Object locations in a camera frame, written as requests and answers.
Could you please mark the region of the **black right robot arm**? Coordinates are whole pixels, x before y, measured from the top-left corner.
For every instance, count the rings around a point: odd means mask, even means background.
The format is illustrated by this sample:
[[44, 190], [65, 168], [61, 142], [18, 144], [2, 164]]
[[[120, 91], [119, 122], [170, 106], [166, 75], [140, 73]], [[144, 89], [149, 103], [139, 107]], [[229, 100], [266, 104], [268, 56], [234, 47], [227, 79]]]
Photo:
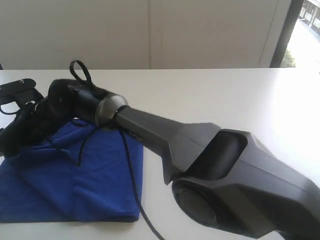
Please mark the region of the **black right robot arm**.
[[161, 157], [163, 178], [195, 222], [251, 238], [277, 231], [286, 240], [320, 237], [320, 189], [274, 157], [251, 133], [213, 123], [182, 123], [134, 109], [91, 79], [56, 79], [47, 96], [25, 78], [0, 87], [0, 103], [16, 103], [0, 131], [0, 152], [20, 170], [65, 171], [62, 160], [18, 159], [74, 118], [131, 136]]

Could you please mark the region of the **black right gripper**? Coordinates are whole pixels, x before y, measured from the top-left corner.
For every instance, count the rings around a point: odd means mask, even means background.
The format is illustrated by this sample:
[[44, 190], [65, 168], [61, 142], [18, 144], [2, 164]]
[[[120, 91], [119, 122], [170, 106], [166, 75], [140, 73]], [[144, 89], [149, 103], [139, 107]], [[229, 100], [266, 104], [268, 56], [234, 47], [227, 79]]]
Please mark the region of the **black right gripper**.
[[46, 99], [28, 104], [15, 119], [0, 130], [0, 153], [17, 155], [36, 145], [65, 124], [65, 116], [55, 113]]

